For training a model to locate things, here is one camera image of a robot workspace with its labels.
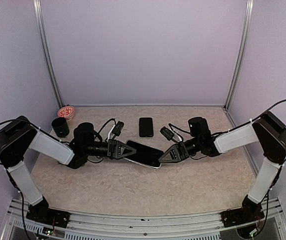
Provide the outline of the black phone with silver edge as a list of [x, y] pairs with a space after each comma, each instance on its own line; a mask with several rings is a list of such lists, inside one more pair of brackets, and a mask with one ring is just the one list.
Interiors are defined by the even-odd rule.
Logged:
[[151, 138], [154, 136], [153, 120], [151, 117], [141, 117], [139, 119], [139, 136], [141, 138]]

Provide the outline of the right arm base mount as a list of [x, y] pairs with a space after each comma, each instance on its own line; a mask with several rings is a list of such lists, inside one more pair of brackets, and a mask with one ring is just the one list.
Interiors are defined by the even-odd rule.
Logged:
[[254, 213], [251, 213], [244, 211], [242, 207], [225, 210], [221, 212], [220, 215], [225, 228], [250, 223], [265, 217], [262, 209], [258, 209]]

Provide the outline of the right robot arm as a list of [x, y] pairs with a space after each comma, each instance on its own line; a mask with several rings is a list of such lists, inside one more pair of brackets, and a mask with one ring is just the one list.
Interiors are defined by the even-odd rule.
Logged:
[[211, 133], [207, 120], [203, 117], [189, 119], [188, 125], [191, 138], [170, 146], [159, 158], [160, 163], [180, 163], [197, 153], [213, 158], [238, 148], [260, 145], [263, 162], [238, 211], [240, 220], [249, 222], [257, 215], [259, 205], [276, 182], [286, 161], [286, 125], [271, 111], [217, 134]]

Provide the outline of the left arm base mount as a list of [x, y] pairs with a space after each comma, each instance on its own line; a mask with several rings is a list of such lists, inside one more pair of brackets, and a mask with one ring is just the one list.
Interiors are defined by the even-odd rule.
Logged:
[[70, 213], [67, 211], [47, 209], [45, 212], [37, 214], [35, 211], [28, 210], [26, 218], [45, 225], [67, 228]]

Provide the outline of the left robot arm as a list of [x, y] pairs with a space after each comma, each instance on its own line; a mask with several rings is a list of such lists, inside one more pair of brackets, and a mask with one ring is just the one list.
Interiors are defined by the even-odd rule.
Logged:
[[136, 149], [121, 141], [104, 142], [88, 122], [74, 129], [73, 139], [68, 144], [44, 132], [24, 116], [7, 120], [4, 125], [0, 130], [0, 163], [29, 203], [30, 212], [44, 223], [52, 219], [53, 212], [24, 163], [27, 150], [48, 156], [71, 169], [83, 166], [89, 156], [119, 160], [136, 153]]

